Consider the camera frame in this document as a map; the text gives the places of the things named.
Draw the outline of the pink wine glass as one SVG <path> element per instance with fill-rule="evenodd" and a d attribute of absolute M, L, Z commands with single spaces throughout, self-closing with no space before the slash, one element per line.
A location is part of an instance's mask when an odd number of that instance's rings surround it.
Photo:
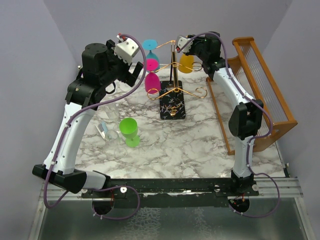
<path fill-rule="evenodd" d="M 145 91 L 148 94 L 156 94 L 161 89 L 161 83 L 159 77 L 154 73 L 154 71 L 158 68 L 159 62 L 154 58 L 148 58 L 146 60 L 146 67 L 149 73 L 145 77 L 144 86 Z"/>

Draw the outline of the orange wine glass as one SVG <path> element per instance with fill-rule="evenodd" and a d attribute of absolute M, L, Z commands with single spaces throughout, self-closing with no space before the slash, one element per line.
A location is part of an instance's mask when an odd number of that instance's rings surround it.
<path fill-rule="evenodd" d="M 193 55 L 182 54 L 179 60 L 178 70 L 184 74 L 189 74 L 193 71 Z"/>

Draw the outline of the blue wine glass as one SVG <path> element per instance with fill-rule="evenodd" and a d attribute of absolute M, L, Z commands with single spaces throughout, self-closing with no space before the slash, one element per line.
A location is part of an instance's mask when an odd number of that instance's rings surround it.
<path fill-rule="evenodd" d="M 146 58 L 147 59 L 154 59 L 159 63 L 160 60 L 159 60 L 158 56 L 153 52 L 153 50 L 155 50 L 157 46 L 158 46 L 158 42 L 155 39 L 146 39 L 142 43 L 143 49 L 148 51 Z"/>

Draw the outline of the green wine glass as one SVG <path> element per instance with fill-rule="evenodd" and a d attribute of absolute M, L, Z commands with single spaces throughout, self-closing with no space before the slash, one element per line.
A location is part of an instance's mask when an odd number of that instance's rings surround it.
<path fill-rule="evenodd" d="M 138 136 L 138 123 L 131 117 L 124 118 L 119 123 L 119 130 L 125 138 L 125 144 L 128 147 L 135 148 L 140 143 L 140 137 Z"/>

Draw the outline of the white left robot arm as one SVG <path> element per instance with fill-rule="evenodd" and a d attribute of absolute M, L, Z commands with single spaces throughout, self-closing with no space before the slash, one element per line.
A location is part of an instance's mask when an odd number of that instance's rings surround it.
<path fill-rule="evenodd" d="M 133 72 L 130 66 L 139 49 L 128 37 L 121 37 L 118 43 L 108 40 L 85 47 L 82 67 L 67 88 L 63 119 L 53 147 L 44 162 L 33 167 L 34 176 L 74 194 L 93 189 L 103 198 L 110 193 L 108 176 L 76 169 L 77 152 L 98 103 L 108 94 L 106 88 L 116 80 L 130 87 L 135 85 L 143 64 L 138 62 Z"/>

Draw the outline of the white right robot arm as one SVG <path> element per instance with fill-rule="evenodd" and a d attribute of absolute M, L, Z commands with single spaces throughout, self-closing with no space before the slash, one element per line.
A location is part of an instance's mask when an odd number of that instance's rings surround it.
<path fill-rule="evenodd" d="M 251 171 L 254 137 L 262 124 L 264 104 L 245 91 L 234 76 L 228 58 L 221 57 L 225 47 L 218 33 L 207 32 L 189 38 L 191 43 L 186 54 L 202 61 L 205 73 L 221 87 L 233 107 L 228 127 L 235 138 L 235 162 L 229 189 L 240 196 L 254 185 Z"/>

